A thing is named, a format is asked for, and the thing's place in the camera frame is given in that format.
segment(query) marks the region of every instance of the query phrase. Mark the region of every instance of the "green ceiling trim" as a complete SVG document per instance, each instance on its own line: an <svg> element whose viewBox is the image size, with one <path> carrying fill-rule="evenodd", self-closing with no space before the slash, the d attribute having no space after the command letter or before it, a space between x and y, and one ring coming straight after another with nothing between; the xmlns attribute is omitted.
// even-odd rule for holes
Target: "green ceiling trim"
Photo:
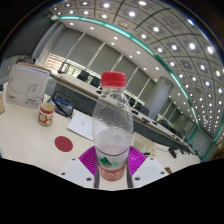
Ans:
<svg viewBox="0 0 224 224"><path fill-rule="evenodd" d="M130 40L132 40L133 42L135 42L136 44L138 44L141 48L143 48L146 52L148 52L151 56L153 56L155 59L157 59L157 61L160 62L161 65L163 65L163 67L168 71L168 73L170 74L170 76L175 80L175 82L178 84L178 86L180 87L181 91L183 92L184 96L186 97L191 109L192 109L192 112L195 116L195 120L196 120L196 123L199 127L199 122L197 120L197 116L196 116L196 113L195 113L195 110L193 108L193 106L191 105L191 102L190 102L190 99L189 99L189 96L187 94L187 92L185 91L183 85L181 84L181 82L179 81L179 79L177 78L177 76L174 74L174 72L170 69L170 67L166 64L166 62L163 61L163 59L159 56L159 55L155 55L152 51L150 51L150 47L148 45L146 45L145 43L143 43L140 39L136 38L134 35L132 35L131 33L113 25L113 24L110 24L110 23L107 23L107 22L104 22L104 21L101 21L101 20L98 20L98 19L87 19L83 16L60 16L59 17L59 20L81 20L81 21L86 21L86 22L90 22L90 23L95 23L97 25L100 25L100 26L104 26L104 27L107 27L111 30L114 30L115 32L118 32L120 33L121 35L129 38Z"/></svg>
<svg viewBox="0 0 224 224"><path fill-rule="evenodd" d="M159 10L159 11L157 11L157 12L151 14L151 15L148 16L145 20L143 20L140 24L138 24L138 26L136 26L134 30L136 30L136 29L137 29L138 27L140 27L146 20L150 19L151 17L153 17L153 16L156 15L157 13L160 13L160 12L162 12L162 11L169 10L169 9L171 9L171 8L161 9L161 10Z"/></svg>

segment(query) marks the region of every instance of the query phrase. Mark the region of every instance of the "cup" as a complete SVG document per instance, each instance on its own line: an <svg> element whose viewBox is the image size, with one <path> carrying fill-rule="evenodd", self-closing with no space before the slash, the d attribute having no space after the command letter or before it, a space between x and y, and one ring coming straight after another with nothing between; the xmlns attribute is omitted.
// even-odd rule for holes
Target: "cup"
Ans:
<svg viewBox="0 0 224 224"><path fill-rule="evenodd" d="M55 106L50 103L42 103L40 105L38 122L44 127L48 127L53 122L53 116L55 112Z"/></svg>

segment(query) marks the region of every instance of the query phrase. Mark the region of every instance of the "bottle label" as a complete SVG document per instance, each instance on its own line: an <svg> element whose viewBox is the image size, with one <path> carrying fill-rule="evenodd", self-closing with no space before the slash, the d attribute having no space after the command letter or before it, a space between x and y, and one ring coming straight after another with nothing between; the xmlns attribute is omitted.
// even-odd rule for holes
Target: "bottle label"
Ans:
<svg viewBox="0 0 224 224"><path fill-rule="evenodd" d="M107 181L117 181L120 180L124 176L126 164L118 170L107 170L102 166L99 166L100 175Z"/></svg>
<svg viewBox="0 0 224 224"><path fill-rule="evenodd" d="M109 155L96 148L98 164L106 170L119 170L127 163L129 149L118 155Z"/></svg>

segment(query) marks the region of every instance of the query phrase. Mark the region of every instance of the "ceiling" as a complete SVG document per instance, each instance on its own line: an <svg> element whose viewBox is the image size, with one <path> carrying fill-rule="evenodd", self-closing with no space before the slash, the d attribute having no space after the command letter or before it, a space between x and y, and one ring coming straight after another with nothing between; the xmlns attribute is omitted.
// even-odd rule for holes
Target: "ceiling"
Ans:
<svg viewBox="0 0 224 224"><path fill-rule="evenodd" d="M191 104L197 118L200 119L198 121L201 128L212 138L215 137L218 129L222 126L224 104L223 64L219 56L200 29L189 22L188 18L179 11L158 0L141 2L145 2L146 5L141 6L138 0L71 0L52 6L50 11L59 18L63 18L60 16L79 16L79 18L97 19L113 24L141 40L149 47L152 54L131 39L104 26L94 24L91 20L85 22L73 20L73 26L70 25L70 20L61 20L67 27L80 30L104 41L126 57L132 55L131 60L141 69L146 68L145 72L151 79L158 80L160 76L165 76L172 80L175 87L171 93L171 100L176 102L176 106L184 115L195 120ZM105 3L109 4L108 8L104 7ZM159 55L166 66L163 66L153 54ZM178 84L170 76L170 69L184 87L190 104ZM203 116L208 121L206 125L204 125Z"/></svg>

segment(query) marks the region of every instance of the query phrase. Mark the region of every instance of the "paper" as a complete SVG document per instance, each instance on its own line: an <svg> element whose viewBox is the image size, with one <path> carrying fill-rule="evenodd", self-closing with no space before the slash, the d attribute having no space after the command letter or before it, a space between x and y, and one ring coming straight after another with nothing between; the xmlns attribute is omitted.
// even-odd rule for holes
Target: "paper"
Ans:
<svg viewBox="0 0 224 224"><path fill-rule="evenodd" d="M82 113L76 111L67 128L93 141L91 117L87 117Z"/></svg>

